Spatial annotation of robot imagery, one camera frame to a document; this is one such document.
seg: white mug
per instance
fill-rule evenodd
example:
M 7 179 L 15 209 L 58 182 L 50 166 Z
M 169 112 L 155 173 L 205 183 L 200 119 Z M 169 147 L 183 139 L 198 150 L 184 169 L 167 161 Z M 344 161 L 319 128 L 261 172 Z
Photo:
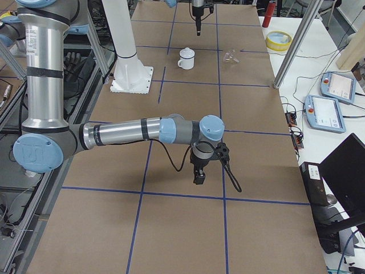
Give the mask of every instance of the white mug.
M 177 65 L 184 70 L 190 70 L 194 67 L 194 57 L 195 52 L 186 47 L 180 50 L 180 60 L 177 62 Z

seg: red cylinder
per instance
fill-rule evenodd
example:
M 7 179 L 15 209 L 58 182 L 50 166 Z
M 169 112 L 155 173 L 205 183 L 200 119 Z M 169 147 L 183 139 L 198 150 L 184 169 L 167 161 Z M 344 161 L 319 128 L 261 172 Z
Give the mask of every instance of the red cylinder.
M 266 9 L 265 19 L 262 22 L 262 27 L 268 27 L 269 26 L 269 23 L 270 23 L 270 20 L 273 16 L 275 7 L 276 7 L 276 2 L 275 1 L 270 1 L 268 6 L 267 6 L 267 9 Z

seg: yellow tape roll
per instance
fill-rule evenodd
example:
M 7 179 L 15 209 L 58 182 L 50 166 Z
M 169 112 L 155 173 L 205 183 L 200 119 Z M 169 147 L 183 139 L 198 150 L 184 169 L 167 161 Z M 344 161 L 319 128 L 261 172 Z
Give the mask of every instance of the yellow tape roll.
M 285 51 L 289 48 L 292 37 L 283 31 L 271 31 L 266 36 L 266 46 L 275 51 Z

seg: black monitor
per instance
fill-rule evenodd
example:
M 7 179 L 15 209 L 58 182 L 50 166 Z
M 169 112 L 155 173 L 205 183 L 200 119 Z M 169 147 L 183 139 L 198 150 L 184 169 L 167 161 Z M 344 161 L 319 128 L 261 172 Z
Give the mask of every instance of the black monitor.
M 365 144 L 350 134 L 323 160 L 319 172 L 350 218 L 318 232 L 328 235 L 357 226 L 365 236 Z

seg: clear plastic object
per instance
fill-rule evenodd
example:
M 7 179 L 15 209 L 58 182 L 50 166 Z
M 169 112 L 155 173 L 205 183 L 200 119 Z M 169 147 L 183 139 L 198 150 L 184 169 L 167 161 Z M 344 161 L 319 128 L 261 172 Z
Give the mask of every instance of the clear plastic object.
M 238 60 L 235 56 L 236 51 L 234 49 L 229 49 L 229 51 L 227 51 L 224 56 L 223 56 L 223 62 L 225 63 L 239 63 L 240 60 Z

